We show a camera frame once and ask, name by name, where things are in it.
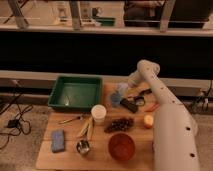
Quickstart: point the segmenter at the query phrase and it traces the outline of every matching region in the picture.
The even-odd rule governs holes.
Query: spoon
[[[84,117],[83,117],[83,114],[80,115],[80,116],[76,116],[75,118],[72,118],[72,119],[67,119],[67,120],[63,120],[63,121],[59,121],[58,124],[65,124],[65,123],[68,123],[68,122],[72,122],[74,120],[82,120]]]

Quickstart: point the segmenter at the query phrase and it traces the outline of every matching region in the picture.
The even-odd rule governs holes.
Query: brown bowl
[[[108,150],[115,160],[128,161],[135,154],[135,143],[127,134],[118,133],[110,138]]]

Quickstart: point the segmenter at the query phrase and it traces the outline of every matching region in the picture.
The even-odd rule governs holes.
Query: black wall
[[[161,77],[213,77],[210,37],[2,31],[0,40],[0,70],[129,75],[149,59]]]

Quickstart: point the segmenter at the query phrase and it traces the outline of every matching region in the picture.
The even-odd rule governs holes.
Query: person
[[[163,5],[164,1],[125,1],[123,16],[125,26],[157,27]]]

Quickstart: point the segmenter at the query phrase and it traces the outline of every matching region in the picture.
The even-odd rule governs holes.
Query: banana
[[[93,133],[93,118],[90,117],[89,119],[90,119],[90,122],[89,122],[88,130],[87,130],[87,140],[92,139],[92,133]]]
[[[86,132],[87,132],[87,130],[88,130],[88,127],[89,127],[89,123],[91,122],[92,119],[93,119],[93,118],[90,117],[89,119],[87,119],[87,120],[84,122],[84,124],[83,124],[81,130],[80,130],[79,133],[77,134],[77,137],[82,137],[82,136],[84,136],[84,134],[86,134]]]

